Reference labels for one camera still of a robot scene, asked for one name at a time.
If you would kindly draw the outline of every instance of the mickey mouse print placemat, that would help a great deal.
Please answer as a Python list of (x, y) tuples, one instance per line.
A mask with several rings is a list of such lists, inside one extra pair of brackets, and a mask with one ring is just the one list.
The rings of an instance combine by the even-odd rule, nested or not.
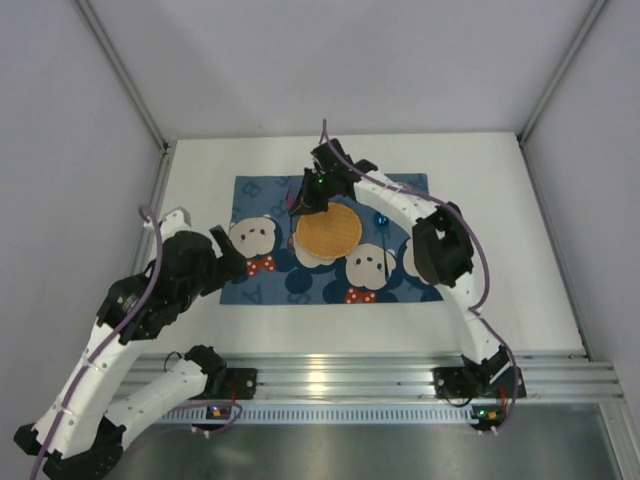
[[(425, 174), (389, 174), (395, 182), (428, 191)], [(358, 304), (430, 302), (442, 298), (413, 265), (409, 235), (380, 222), (370, 207), (345, 197), (331, 201), (351, 208), (362, 223), (359, 245), (328, 260), (307, 253), (295, 234), (286, 196), (302, 176), (236, 177), (229, 238), (247, 258), (247, 273), (222, 289), (228, 305)]]

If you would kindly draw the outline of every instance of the red polka dot bow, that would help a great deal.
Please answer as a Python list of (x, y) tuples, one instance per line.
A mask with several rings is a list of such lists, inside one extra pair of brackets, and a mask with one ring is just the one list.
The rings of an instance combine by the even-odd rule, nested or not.
[(344, 297), (344, 303), (376, 303), (376, 294), (368, 290), (350, 288)]
[(260, 270), (266, 270), (267, 272), (273, 272), (276, 269), (276, 262), (271, 255), (260, 259), (247, 260), (247, 274), (250, 277), (254, 277)]

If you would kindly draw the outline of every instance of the wall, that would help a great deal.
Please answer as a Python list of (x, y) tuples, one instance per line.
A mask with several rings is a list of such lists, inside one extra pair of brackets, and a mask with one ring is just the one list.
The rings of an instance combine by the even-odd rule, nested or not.
[(0, 476), (23, 479), (13, 433), (126, 274), (158, 154), (71, 2), (5, 2), (0, 44)]
[(640, 3), (605, 12), (529, 144), (596, 353), (640, 425)]
[(109, 0), (170, 138), (518, 131), (592, 0)]

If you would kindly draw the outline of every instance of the ventilation grille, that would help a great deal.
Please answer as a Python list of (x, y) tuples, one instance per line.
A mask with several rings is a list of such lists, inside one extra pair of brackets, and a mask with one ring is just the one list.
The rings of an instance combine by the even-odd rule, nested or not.
[[(169, 412), (159, 423), (223, 424), (206, 419), (206, 408)], [(238, 423), (252, 425), (296, 424), (451, 424), (473, 423), (471, 407), (441, 405), (247, 405)]]

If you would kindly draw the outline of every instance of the white table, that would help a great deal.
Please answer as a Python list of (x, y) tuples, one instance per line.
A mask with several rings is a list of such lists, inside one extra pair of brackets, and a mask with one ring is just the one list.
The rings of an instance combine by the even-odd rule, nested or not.
[[(340, 136), (354, 160), (386, 173), (427, 173), (430, 192), (457, 203), (489, 258), (485, 314), (514, 351), (583, 352), (516, 139), (509, 133)], [(183, 206), (203, 233), (228, 228), (236, 175), (299, 175), (317, 137), (181, 140), (162, 204)], [(482, 275), (479, 261), (475, 273)], [(197, 300), (152, 352), (213, 345), (220, 353), (458, 352), (443, 302), (219, 305)]]

